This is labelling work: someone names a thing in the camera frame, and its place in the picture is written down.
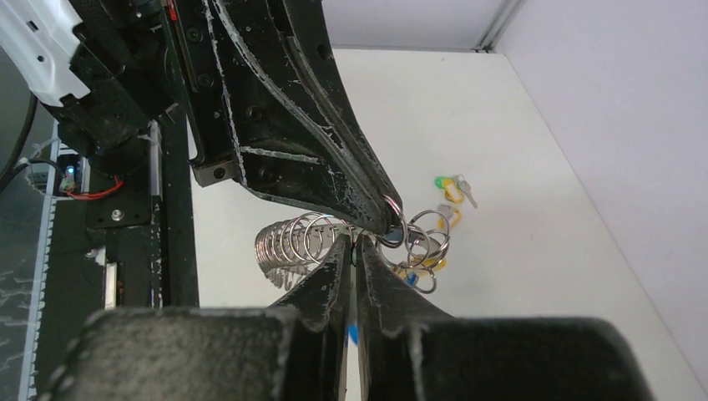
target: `coiled key ring stack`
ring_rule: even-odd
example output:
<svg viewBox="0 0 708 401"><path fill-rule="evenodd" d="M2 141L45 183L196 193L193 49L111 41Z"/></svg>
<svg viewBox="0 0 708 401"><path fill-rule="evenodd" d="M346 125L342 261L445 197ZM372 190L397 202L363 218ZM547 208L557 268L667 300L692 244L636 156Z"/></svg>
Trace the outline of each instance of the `coiled key ring stack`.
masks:
<svg viewBox="0 0 708 401"><path fill-rule="evenodd" d="M443 261L450 244L447 217L439 211L426 210L406 222L402 208L387 195L383 199L401 221L401 226L386 236L369 233L376 242L381 259L399 276L410 273L430 276L430 288L420 288L417 282L413 287L424 294L434 292L437 278L433 269ZM423 230L416 224L427 215L440 216L445 223L443 228ZM276 287L285 287L286 291L290 291L293 285L310 274L312 265L322 262L326 250L340 234L347 234L354 241L363 232L361 228L334 216L309 212L295 219L278 221L261 230L255 237L255 259ZM383 248L401 246L407 255L398 263L389 260L383 253Z"/></svg>

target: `key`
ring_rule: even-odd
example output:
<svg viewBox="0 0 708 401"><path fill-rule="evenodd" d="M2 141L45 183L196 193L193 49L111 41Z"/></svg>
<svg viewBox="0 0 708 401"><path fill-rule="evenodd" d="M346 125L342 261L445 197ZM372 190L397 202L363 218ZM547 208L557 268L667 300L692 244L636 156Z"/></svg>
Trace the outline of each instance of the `key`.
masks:
<svg viewBox="0 0 708 401"><path fill-rule="evenodd" d="M455 216L455 208L450 205L445 205L444 203L437 205L437 211L443 213L448 220L452 219L453 216Z"/></svg>
<svg viewBox="0 0 708 401"><path fill-rule="evenodd" d="M472 206L477 209L477 201L472 197L472 186L464 179L463 175L455 175L453 178L458 189L469 199Z"/></svg>

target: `metal key ring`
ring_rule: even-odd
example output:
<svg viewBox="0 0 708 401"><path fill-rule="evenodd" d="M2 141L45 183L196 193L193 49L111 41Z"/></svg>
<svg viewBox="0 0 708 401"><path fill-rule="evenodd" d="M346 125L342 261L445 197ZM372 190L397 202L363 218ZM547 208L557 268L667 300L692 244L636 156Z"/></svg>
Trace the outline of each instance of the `metal key ring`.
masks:
<svg viewBox="0 0 708 401"><path fill-rule="evenodd" d="M439 211L434 211L434 210L421 211L420 213L418 213L417 215L415 215L411 219L410 224L415 224L416 221L418 221L418 219L420 219L421 217L423 217L425 215L431 215L431 214L435 214L435 215L442 217L442 219L445 221L445 236L450 236L450 220L448 220L448 217Z"/></svg>
<svg viewBox="0 0 708 401"><path fill-rule="evenodd" d="M317 259L315 256L312 255L310 252L310 230L312 230L312 226L317 223L320 220L324 220L326 224L331 224L331 221L329 220L330 217L334 218L332 215L322 215L317 217L315 220L310 221L310 224L307 225L307 228L305 229L305 240L304 240L304 245L305 245L305 253L310 257L310 259L314 262L317 262ZM320 253L322 252L322 231L317 231L320 237L320 245L317 247L317 257L320 257Z"/></svg>
<svg viewBox="0 0 708 401"><path fill-rule="evenodd" d="M382 259L383 264L385 264L386 267L388 267L390 269L393 269L394 267L399 266L398 264L394 263L393 261L388 259L386 257L386 255L383 254L383 249L381 248L381 246L382 246L381 242L377 241L376 247L377 247L377 251L378 251L378 256Z"/></svg>
<svg viewBox="0 0 708 401"><path fill-rule="evenodd" d="M416 225L414 225L414 224L409 224L409 225L408 225L408 230L409 230L409 231L413 231L413 232L417 233L418 235L421 235L421 236L422 236L422 239L417 239L417 240L414 241L414 245L411 245L411 244L408 242L408 239L407 239L407 238L406 238L406 241L405 241L406 251L408 251L408 256L407 256L407 259L406 259L406 260L407 260L407 264L408 264L409 268L414 268L414 267L416 267L416 266L422 265L422 264L428 259L428 257L430 256L430 237L427 235L427 233L425 232L425 230L423 230L422 228L420 228L419 226L416 226ZM426 246L425 246L425 254L424 254L424 255L419 255L419 254L415 253L415 252L412 250L412 248L413 248L415 245L417 245L418 242L420 242L420 241L425 241L425 243L426 243ZM420 258L415 264L413 264L413 263L412 263L412 260L411 260L411 259L414 258L414 257L415 257L415 258Z"/></svg>
<svg viewBox="0 0 708 401"><path fill-rule="evenodd" d="M290 241L290 245L292 246L293 250L295 251L295 252L293 252L293 253L295 254L295 257L298 258L298 259L300 259L301 261L308 261L308 260L305 259L304 256L300 255L300 250L298 249L298 247L300 246L300 244L299 244L299 242L295 242L295 241L293 240L293 234L294 234L295 226L300 226L300 228L306 228L305 223L303 223L302 221L304 220L304 221L308 221L308 222L309 222L310 219L307 218L307 217L309 217L309 216L318 216L318 214L315 213L315 212L313 212L313 211L311 211L310 213L306 213L306 214L304 214L304 215L302 215L302 216L296 218L296 219L292 222L292 225L290 226L290 231L289 231L289 233L288 233L288 241Z"/></svg>
<svg viewBox="0 0 708 401"><path fill-rule="evenodd" d="M445 239L442 241L442 244L440 244L437 250L430 254L430 258L438 259L439 261L442 260L448 253L448 248L450 247L450 236L446 236L444 232L435 229L428 230L426 231L426 233L429 236L432 236L434 234L440 234L441 236L445 237Z"/></svg>
<svg viewBox="0 0 708 401"><path fill-rule="evenodd" d="M435 278L435 273L432 272L432 269L430 269L428 271L428 273L430 273L430 279L432 280L432 287L430 287L430 289L424 290L424 289L420 288L418 286L417 282L415 284L413 284L413 288L415 288L415 290L420 292L421 294L426 294L426 295L432 294L437 289L437 278Z"/></svg>
<svg viewBox="0 0 708 401"><path fill-rule="evenodd" d="M393 212L398 216L398 220L401 221L402 236L399 242L389 241L384 236L377 236L377 242L381 242L386 248L398 248L406 242L408 238L408 227L406 224L406 217L403 215L403 209L388 195L383 196L383 200L393 209Z"/></svg>
<svg viewBox="0 0 708 401"><path fill-rule="evenodd" d="M279 235L279 237L280 237L279 243L281 245L281 249L283 250L283 256L285 257L285 259L287 259L287 261L290 263L295 263L296 261L294 259L292 259L290 257L290 255L288 255L288 253L289 253L288 251L292 251L292 253L295 253L294 250L290 249L290 247L286 246L284 243L285 233L286 233L286 231L290 231L289 227L292 225L293 225L293 222L290 222L290 223L286 224L286 226L283 227L283 229L281 230L281 234Z"/></svg>

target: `screw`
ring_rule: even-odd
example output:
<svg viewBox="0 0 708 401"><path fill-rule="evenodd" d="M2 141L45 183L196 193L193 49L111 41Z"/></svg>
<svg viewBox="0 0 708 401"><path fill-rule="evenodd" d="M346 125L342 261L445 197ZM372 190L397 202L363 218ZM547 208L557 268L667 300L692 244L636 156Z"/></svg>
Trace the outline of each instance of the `screw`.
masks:
<svg viewBox="0 0 708 401"><path fill-rule="evenodd" d="M191 27L187 28L187 40L193 43L198 43L201 42L201 39L203 37L201 31L198 28Z"/></svg>
<svg viewBox="0 0 708 401"><path fill-rule="evenodd" d="M201 74L199 77L197 77L197 82L203 88L209 88L211 85L214 84L214 80L208 74Z"/></svg>
<svg viewBox="0 0 708 401"><path fill-rule="evenodd" d="M224 178L224 175L226 175L226 170L224 168L219 167L218 169L214 170L214 178L217 180L221 180Z"/></svg>
<svg viewBox="0 0 708 401"><path fill-rule="evenodd" d="M113 219L113 221L121 221L123 220L123 217L125 217L125 214L120 209L116 209L111 212L111 219Z"/></svg>
<svg viewBox="0 0 708 401"><path fill-rule="evenodd" d="M267 184L272 184L281 178L272 169L265 167L261 167L260 170L258 170L258 176Z"/></svg>
<svg viewBox="0 0 708 401"><path fill-rule="evenodd" d="M246 115L251 121L260 121L260 119L263 118L263 112L260 111L259 108L253 106L249 107L248 110L246 110Z"/></svg>

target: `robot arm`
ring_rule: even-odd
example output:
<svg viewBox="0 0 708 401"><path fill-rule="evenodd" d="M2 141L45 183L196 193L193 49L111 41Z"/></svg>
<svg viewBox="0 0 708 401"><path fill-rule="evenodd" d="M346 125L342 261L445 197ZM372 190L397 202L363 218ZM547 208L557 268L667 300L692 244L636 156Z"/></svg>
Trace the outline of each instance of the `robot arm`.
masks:
<svg viewBox="0 0 708 401"><path fill-rule="evenodd" d="M0 0L0 21L3 48L92 170L133 174L139 137L178 105L200 185L233 179L377 234L395 224L384 196L400 196L358 127L319 2Z"/></svg>

